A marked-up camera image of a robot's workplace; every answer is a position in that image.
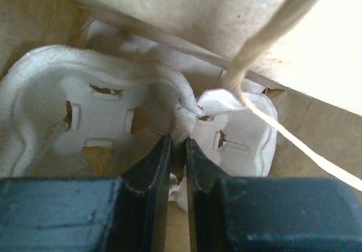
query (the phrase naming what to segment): beige cord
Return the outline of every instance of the beige cord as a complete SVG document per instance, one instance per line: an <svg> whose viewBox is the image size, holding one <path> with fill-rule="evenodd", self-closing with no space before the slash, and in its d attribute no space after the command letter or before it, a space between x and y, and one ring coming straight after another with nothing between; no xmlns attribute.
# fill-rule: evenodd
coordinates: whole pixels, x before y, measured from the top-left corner
<svg viewBox="0 0 362 252"><path fill-rule="evenodd" d="M247 67L254 62L263 51L271 47L277 39L288 32L310 10L316 1L317 0L286 0L269 22L253 37L246 40L243 47L232 60L230 68L224 77L223 86L234 92L254 114L279 131L319 167L348 185L362 191L362 180L315 153L291 134L283 125L255 107L242 92L241 85L245 78Z"/></svg>

